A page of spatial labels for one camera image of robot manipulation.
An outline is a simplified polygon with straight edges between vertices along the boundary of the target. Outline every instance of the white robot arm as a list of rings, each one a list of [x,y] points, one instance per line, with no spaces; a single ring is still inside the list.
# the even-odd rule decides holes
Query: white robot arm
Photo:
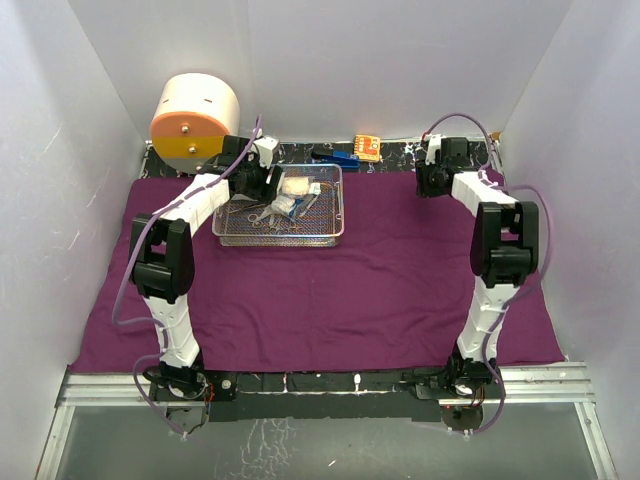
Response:
[[[224,142],[223,153],[199,169],[201,174],[196,175],[193,182],[169,203],[178,205],[162,214],[151,227],[131,275],[131,281],[144,297],[152,317],[163,325],[156,325],[162,349],[160,365],[164,370],[163,376],[175,377],[169,385],[175,388],[182,386],[183,391],[193,384],[189,368],[200,353],[191,328],[187,301],[187,291],[195,272],[191,238],[220,206],[236,194],[258,201],[272,201],[282,178],[280,167],[271,165],[278,141],[272,137],[260,137],[254,142],[249,158],[238,165],[228,179],[219,179],[246,145],[246,139],[227,136]],[[132,249],[151,217],[143,214],[134,219]],[[155,251],[153,247],[159,245],[165,246],[164,252]]]
[[[485,359],[495,368],[504,313],[537,268],[538,207],[494,188],[486,171],[473,165],[466,138],[431,136],[425,161],[416,162],[416,177],[419,196],[450,195],[476,217],[470,252],[473,299],[443,375],[448,390],[470,395],[492,382]]]

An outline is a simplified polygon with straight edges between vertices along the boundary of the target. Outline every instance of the blue clamp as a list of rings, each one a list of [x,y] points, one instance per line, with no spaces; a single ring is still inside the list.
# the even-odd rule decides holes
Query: blue clamp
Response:
[[[311,158],[320,160],[316,163],[335,163],[340,165],[343,170],[358,171],[360,170],[360,158],[347,152],[338,152],[332,148],[316,147],[311,150]]]

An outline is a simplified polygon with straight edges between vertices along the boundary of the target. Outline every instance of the purple fabric surface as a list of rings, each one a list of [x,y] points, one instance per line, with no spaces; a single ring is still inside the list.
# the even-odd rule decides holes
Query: purple fabric surface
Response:
[[[131,220],[189,183],[134,183],[107,278],[74,372],[130,372],[158,351],[152,324],[116,329],[111,309],[124,272]],[[207,369],[353,371],[443,365],[473,292],[473,216],[449,197],[419,199],[411,173],[345,175],[345,226],[334,248],[229,248],[194,237],[191,320]],[[122,318],[148,315],[129,285]],[[563,360],[541,292],[509,311],[500,364]]]

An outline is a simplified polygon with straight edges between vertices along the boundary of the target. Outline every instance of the white panel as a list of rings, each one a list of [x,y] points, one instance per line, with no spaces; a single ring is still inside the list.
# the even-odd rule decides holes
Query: white panel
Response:
[[[250,0],[256,101],[281,140],[415,136],[452,111],[502,130],[569,4]]]
[[[503,134],[510,184],[555,217],[545,298],[561,344],[586,360],[623,479],[638,478],[640,4],[575,2]]]
[[[69,0],[138,131],[149,138],[164,84],[215,75],[240,102],[241,132],[255,116],[246,0]]]
[[[571,0],[70,3],[143,136],[164,83],[200,71],[235,90],[245,134],[261,111],[281,140],[340,140],[453,110],[501,130]]]
[[[0,50],[0,477],[22,479],[35,475],[144,144],[65,0],[1,0]]]

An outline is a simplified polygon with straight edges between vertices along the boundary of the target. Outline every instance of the metal tray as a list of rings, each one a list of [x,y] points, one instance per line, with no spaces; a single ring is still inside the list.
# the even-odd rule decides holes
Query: metal tray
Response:
[[[280,218],[280,229],[268,222],[253,226],[248,217],[260,214],[266,205],[251,200],[231,200],[213,219],[213,233],[226,247],[333,247],[344,232],[342,169],[338,165],[280,165],[289,177],[313,177],[322,193],[305,216],[295,222]]]

